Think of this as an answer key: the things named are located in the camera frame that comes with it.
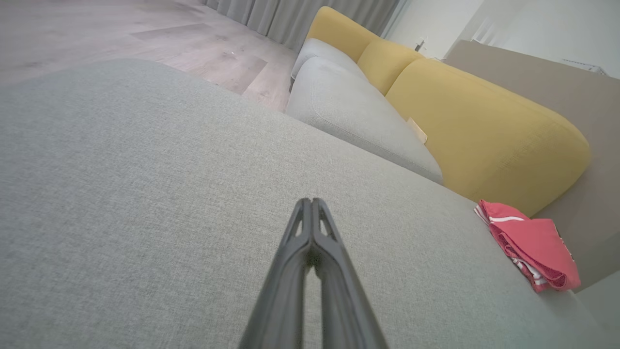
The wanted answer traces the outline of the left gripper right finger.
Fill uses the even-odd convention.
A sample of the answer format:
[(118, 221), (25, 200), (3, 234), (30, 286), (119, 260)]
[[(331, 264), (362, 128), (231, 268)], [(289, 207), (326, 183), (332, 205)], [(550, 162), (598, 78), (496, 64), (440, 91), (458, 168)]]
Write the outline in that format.
[(311, 254), (321, 281), (324, 349), (387, 349), (388, 343), (324, 200), (311, 204)]

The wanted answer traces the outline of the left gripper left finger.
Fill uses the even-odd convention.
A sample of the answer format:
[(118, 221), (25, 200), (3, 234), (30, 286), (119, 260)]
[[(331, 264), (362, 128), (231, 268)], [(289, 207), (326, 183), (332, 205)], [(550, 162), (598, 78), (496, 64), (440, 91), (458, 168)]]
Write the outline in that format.
[(310, 250), (311, 201), (297, 201), (239, 343), (241, 349), (303, 347), (304, 280)]

